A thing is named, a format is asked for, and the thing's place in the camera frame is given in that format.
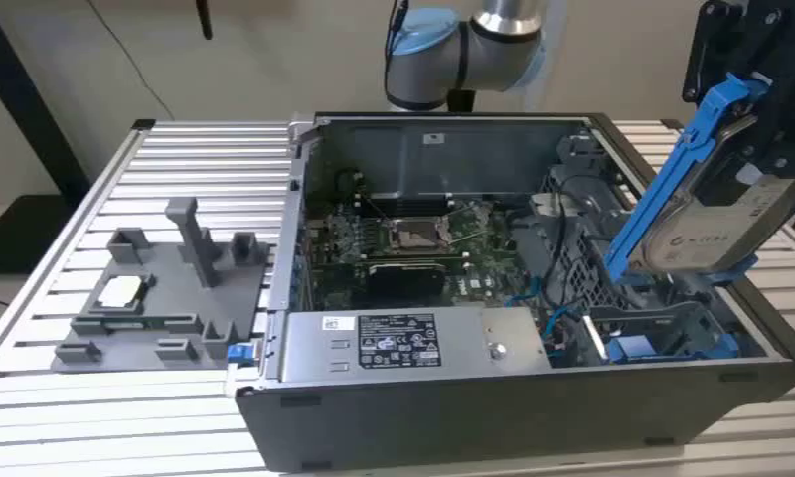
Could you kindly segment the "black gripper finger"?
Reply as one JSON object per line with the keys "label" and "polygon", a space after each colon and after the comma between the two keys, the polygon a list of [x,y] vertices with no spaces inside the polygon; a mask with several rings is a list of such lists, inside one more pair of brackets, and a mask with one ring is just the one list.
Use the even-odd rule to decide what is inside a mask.
{"label": "black gripper finger", "polygon": [[752,106],[756,122],[740,136],[741,163],[795,179],[795,29],[749,29],[734,72],[745,80],[769,79]]}
{"label": "black gripper finger", "polygon": [[742,4],[705,1],[698,9],[682,100],[699,104],[709,89],[725,80],[730,53],[738,44]]}

